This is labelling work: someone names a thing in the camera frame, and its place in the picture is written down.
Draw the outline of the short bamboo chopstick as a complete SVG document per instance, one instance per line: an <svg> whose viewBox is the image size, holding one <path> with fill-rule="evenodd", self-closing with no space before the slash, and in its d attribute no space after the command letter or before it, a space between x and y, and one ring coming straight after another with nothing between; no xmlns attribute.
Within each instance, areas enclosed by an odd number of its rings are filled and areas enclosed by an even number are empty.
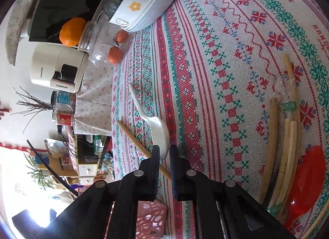
<svg viewBox="0 0 329 239"><path fill-rule="evenodd" d="M130 130L123 124L123 122L117 121L117 124L119 125L121 130L125 133L125 135L131 140L131 142L139 149L139 151L141 153L143 153L146 158L150 158L151 153L148 150L146 150L146 148L140 143L140 141L138 139L136 139L136 137L130 132ZM167 179L171 180L171 174L163 165L160 164L159 169L160 169L160 172Z"/></svg>

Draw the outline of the white plastic spoon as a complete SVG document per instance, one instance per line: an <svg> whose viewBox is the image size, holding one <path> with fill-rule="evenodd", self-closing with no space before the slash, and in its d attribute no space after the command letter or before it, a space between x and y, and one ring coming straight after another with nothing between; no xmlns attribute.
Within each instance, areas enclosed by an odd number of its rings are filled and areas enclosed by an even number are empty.
<svg viewBox="0 0 329 239"><path fill-rule="evenodd" d="M150 117L146 114L131 83L129 84L129 90L140 117L149 125L151 129L152 142L154 145L159 146L160 158L164 160L167 157L170 143L168 127L161 118Z"/></svg>

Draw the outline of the pink perforated utensil basket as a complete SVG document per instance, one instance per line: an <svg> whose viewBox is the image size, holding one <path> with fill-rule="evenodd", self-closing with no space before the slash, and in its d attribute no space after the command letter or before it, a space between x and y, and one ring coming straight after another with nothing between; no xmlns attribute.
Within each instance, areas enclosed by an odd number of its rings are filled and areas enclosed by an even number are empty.
<svg viewBox="0 0 329 239"><path fill-rule="evenodd" d="M168 207L159 200L139 201L135 223L135 233L124 225L124 236L119 238L164 238Z"/></svg>

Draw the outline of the black chopstick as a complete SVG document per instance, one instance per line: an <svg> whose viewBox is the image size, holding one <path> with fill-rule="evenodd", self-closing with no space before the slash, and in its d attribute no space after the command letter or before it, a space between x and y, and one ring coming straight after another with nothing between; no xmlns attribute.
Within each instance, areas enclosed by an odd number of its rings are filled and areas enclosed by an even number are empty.
<svg viewBox="0 0 329 239"><path fill-rule="evenodd" d="M67 182L65 182L42 158L42 156L35 150L33 145L30 143L29 140L27 140L27 143L34 152L34 154L37 156L37 158L41 161L41 163L49 170L49 172L68 190L70 191L73 195L76 197L79 196L78 192L74 190Z"/></svg>

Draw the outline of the disposable chopsticks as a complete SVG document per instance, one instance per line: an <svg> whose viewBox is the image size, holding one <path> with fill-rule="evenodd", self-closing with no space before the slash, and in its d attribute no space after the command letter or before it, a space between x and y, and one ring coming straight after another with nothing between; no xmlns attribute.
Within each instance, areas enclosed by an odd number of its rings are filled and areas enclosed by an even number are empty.
<svg viewBox="0 0 329 239"><path fill-rule="evenodd" d="M283 151L277 182L268 208L268 211L276 219L280 219L288 201L297 170L301 142L300 95L296 77L289 56L284 54L282 60L288 77L284 84L288 98L284 99L282 103L282 110L286 116L284 119Z"/></svg>

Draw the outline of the red plastic spoon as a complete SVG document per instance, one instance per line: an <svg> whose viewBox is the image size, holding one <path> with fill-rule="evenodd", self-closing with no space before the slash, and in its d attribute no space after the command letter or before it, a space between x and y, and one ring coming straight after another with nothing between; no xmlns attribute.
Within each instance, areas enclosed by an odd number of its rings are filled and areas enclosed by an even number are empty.
<svg viewBox="0 0 329 239"><path fill-rule="evenodd" d="M297 170L289 195L288 217L284 227L289 228L299 217L307 213L318 199L326 175L326 161L320 146L313 146L305 155Z"/></svg>

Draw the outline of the white floral table cover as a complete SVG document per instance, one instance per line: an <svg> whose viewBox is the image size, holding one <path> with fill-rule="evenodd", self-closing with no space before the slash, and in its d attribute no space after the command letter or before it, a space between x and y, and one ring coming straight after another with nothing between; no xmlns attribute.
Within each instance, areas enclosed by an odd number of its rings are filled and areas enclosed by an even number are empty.
<svg viewBox="0 0 329 239"><path fill-rule="evenodd" d="M80 90L76 94L74 131L77 134L111 135L114 69L119 65L88 58Z"/></svg>

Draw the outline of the red label spice jar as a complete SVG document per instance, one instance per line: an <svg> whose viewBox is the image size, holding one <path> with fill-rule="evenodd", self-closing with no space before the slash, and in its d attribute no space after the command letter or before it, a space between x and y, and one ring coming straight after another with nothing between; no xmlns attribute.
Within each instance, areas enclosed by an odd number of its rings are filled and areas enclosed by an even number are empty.
<svg viewBox="0 0 329 239"><path fill-rule="evenodd" d="M72 126L74 122L74 110L71 105L57 104L52 111L52 121L57 125Z"/></svg>

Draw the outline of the patterned striped tablecloth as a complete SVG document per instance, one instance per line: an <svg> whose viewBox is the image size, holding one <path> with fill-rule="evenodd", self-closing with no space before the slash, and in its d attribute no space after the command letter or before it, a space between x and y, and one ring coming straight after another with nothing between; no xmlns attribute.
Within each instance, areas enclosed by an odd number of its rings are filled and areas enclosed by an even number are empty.
<svg viewBox="0 0 329 239"><path fill-rule="evenodd" d="M269 141L269 101L279 96L288 55L300 95L301 150L328 152L328 20L315 0L174 0L135 34L115 69L112 133L115 176L143 155L151 130L133 103L161 117L192 168L232 179L256 197Z"/></svg>

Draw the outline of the glass jar with tomatoes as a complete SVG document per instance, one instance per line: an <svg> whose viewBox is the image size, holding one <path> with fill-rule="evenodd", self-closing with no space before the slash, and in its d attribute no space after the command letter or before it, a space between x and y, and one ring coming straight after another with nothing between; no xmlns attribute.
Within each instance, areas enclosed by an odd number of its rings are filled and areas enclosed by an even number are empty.
<svg viewBox="0 0 329 239"><path fill-rule="evenodd" d="M131 39L131 34L108 21L87 22L78 50L87 53L94 64L104 62L116 66L127 54Z"/></svg>

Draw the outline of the white air fryer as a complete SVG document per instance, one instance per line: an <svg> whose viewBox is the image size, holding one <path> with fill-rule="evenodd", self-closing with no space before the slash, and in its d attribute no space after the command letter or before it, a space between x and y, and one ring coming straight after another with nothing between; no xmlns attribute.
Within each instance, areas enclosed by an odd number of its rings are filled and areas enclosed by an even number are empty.
<svg viewBox="0 0 329 239"><path fill-rule="evenodd" d="M57 44L37 43L32 56L31 82L77 93L88 66L88 54Z"/></svg>

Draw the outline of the dried twig branches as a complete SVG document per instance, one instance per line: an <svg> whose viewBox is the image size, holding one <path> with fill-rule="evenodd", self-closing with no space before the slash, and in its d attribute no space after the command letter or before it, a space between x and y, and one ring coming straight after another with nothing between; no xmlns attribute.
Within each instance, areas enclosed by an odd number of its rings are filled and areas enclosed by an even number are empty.
<svg viewBox="0 0 329 239"><path fill-rule="evenodd" d="M20 97L20 100L16 105L24 107L24 110L11 113L13 115L20 115L23 117L31 116L30 120L26 123L22 133L25 133L25 130L31 123L31 121L41 112L53 111L54 106L51 103L44 102L37 97L31 95L26 89L20 87L20 92L14 88L15 93Z"/></svg>

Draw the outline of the orange fruit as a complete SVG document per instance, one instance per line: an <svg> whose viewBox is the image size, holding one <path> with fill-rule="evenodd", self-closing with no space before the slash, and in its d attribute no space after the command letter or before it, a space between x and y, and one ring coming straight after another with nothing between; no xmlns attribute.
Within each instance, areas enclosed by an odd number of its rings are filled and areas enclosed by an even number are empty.
<svg viewBox="0 0 329 239"><path fill-rule="evenodd" d="M66 22L61 28L59 34L60 42L66 47L74 47L78 45L85 25L86 21L81 17L74 17Z"/></svg>

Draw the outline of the white stacked bowls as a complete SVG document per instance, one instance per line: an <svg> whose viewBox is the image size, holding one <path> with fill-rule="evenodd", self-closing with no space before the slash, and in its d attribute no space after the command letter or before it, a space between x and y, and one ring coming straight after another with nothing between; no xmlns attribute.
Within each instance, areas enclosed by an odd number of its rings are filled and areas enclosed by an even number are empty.
<svg viewBox="0 0 329 239"><path fill-rule="evenodd" d="M127 32L137 32L153 24L174 0L123 0L109 22Z"/></svg>

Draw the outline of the floral cloth cover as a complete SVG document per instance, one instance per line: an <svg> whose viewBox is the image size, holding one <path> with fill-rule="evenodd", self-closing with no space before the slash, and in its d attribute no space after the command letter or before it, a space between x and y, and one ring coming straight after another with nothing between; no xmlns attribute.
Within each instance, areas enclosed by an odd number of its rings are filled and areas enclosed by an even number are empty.
<svg viewBox="0 0 329 239"><path fill-rule="evenodd" d="M24 28L29 25L28 19L37 0L15 0L9 10L9 19L6 28L5 50L7 61L15 66L18 51L18 44L24 35Z"/></svg>

